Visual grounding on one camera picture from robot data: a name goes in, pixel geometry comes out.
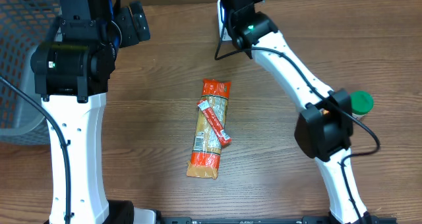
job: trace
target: gray plastic bin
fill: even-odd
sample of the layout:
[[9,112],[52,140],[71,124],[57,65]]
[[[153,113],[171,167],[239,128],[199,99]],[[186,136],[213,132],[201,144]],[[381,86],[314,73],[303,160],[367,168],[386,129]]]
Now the gray plastic bin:
[[[59,0],[0,0],[0,74],[40,103],[29,60],[59,9]],[[44,116],[1,83],[0,141],[49,144]]]

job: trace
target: barcode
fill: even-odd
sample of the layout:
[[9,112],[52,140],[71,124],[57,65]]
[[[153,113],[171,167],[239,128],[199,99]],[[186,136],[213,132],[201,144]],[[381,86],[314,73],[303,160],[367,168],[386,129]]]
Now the barcode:
[[196,136],[195,137],[195,144],[193,146],[194,151],[203,151],[204,150],[204,137],[203,136]]
[[224,132],[224,129],[223,130],[221,130],[221,133],[222,133],[222,135],[223,135],[223,137],[224,137],[224,140],[229,140],[230,139],[230,137],[229,137],[229,135],[227,135],[226,134],[226,132]]

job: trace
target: food packet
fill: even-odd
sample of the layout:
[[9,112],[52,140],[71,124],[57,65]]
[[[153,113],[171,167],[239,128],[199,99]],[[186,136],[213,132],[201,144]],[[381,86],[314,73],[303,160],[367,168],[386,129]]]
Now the food packet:
[[[206,99],[221,125],[226,124],[227,105],[231,82],[218,82],[204,79],[201,100]],[[217,179],[222,145],[213,128],[199,110],[196,124],[195,141],[191,160],[188,161],[186,175],[199,178]]]

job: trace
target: red wrapper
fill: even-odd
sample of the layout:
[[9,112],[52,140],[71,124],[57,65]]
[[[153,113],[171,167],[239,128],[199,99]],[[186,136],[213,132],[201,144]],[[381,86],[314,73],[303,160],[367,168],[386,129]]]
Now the red wrapper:
[[226,146],[231,142],[231,138],[224,132],[222,124],[219,122],[216,114],[210,107],[210,104],[206,99],[202,99],[198,102],[198,107],[204,113],[206,120],[210,123],[212,130],[216,133],[218,140],[222,146]]

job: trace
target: bottle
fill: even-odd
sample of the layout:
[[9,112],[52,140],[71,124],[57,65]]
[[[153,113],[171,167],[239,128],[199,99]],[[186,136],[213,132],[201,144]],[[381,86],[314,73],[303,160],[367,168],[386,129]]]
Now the bottle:
[[374,99],[368,92],[357,91],[350,94],[350,98],[352,115],[358,120],[374,107]]

